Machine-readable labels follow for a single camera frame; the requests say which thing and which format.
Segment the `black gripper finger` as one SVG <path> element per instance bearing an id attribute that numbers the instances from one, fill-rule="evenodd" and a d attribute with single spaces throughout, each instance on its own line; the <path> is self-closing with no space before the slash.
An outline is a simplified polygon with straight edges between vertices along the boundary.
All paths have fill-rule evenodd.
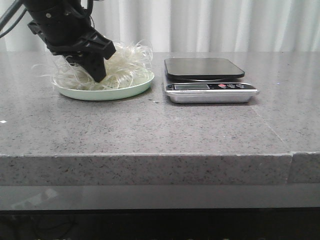
<path id="1" fill-rule="evenodd" d="M 76 52 L 65 55 L 65 59 L 71 65 L 84 69 L 97 83 L 106 77 L 104 58 L 98 53 Z"/>
<path id="2" fill-rule="evenodd" d="M 48 49 L 57 55 L 81 55 L 85 53 L 98 54 L 108 60 L 116 52 L 113 42 L 98 31 L 89 31 L 81 35 L 75 42 L 54 46 L 49 44 Z"/>

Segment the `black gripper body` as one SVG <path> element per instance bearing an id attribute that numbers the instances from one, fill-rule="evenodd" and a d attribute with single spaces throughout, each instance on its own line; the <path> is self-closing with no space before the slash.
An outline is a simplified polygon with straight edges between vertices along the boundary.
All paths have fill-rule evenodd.
<path id="1" fill-rule="evenodd" d="M 27 4 L 32 17 L 29 29 L 38 35 L 49 49 L 53 46 L 69 45 L 81 35 L 96 31 L 91 27 L 90 16 L 93 4 L 83 8 L 81 4 Z"/>

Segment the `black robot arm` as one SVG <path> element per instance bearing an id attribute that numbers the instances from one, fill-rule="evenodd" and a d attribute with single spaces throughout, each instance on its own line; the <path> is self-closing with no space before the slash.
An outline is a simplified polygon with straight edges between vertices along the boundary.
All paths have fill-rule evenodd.
<path id="1" fill-rule="evenodd" d="M 83 8 L 79 0 L 24 0 L 32 17 L 28 24 L 55 56 L 79 65 L 96 82 L 106 77 L 105 61 L 116 52 L 113 42 L 91 25 L 94 2 Z"/>

